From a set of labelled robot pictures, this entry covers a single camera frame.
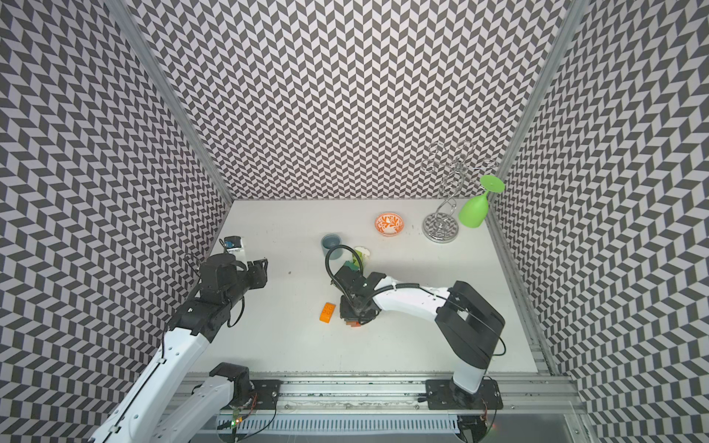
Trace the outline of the lime square lego brick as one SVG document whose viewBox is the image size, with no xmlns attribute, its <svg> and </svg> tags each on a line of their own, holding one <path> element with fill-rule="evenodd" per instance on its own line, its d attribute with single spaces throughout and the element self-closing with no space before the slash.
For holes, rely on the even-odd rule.
<svg viewBox="0 0 709 443">
<path fill-rule="evenodd" d="M 365 267 L 365 259 L 364 257 L 360 254 L 359 251 L 356 251 L 353 254 L 353 263 L 358 267 L 358 269 L 364 269 Z"/>
</svg>

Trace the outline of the orange long lego brick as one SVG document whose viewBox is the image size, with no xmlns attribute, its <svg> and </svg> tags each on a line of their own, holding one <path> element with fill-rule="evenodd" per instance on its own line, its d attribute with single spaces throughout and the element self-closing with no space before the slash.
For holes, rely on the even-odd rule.
<svg viewBox="0 0 709 443">
<path fill-rule="evenodd" d="M 321 310 L 319 315 L 319 320 L 323 323 L 330 323 L 332 316 L 336 310 L 336 305 L 332 303 L 326 303 Z"/>
</svg>

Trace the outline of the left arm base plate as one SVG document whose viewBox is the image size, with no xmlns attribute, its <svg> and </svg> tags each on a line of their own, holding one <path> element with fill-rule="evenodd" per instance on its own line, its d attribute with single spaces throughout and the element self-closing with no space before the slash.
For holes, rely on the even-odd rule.
<svg viewBox="0 0 709 443">
<path fill-rule="evenodd" d="M 280 398 L 282 382 L 280 380 L 229 381 L 227 400 L 223 409 L 240 412 L 272 411 Z"/>
</svg>

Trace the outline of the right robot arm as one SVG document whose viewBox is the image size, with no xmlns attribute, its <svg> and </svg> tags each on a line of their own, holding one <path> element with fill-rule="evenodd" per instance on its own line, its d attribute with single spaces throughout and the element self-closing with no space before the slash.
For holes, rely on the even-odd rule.
<svg viewBox="0 0 709 443">
<path fill-rule="evenodd" d="M 497 347 L 503 343 L 506 321 L 467 282 L 449 288 L 398 282 L 390 276 L 344 265 L 328 272 L 330 283 L 340 292 L 340 317 L 352 326 L 371 323 L 385 311 L 400 312 L 437 325 L 458 358 L 452 383 L 461 391 L 478 392 Z"/>
</svg>

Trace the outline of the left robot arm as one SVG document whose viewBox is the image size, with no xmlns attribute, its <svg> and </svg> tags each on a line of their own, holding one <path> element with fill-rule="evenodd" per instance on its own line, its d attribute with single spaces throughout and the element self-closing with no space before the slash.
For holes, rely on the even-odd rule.
<svg viewBox="0 0 709 443">
<path fill-rule="evenodd" d="M 173 413 L 165 413 L 192 365 L 230 322 L 234 306 L 248 291 L 266 286 L 268 266 L 268 260 L 243 262 L 229 253 L 207 258 L 196 295 L 168 321 L 155 356 L 90 441 L 188 442 L 221 409 L 254 407 L 258 395 L 249 369 L 221 363 Z"/>
</svg>

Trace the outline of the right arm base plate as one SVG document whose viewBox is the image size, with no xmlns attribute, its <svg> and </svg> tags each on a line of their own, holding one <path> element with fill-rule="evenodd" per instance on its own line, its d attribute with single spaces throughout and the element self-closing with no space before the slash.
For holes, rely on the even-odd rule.
<svg viewBox="0 0 709 443">
<path fill-rule="evenodd" d="M 458 388 L 452 380 L 426 380 L 426 398 L 430 410 L 498 411 L 503 408 L 498 382 L 484 378 L 476 393 Z"/>
</svg>

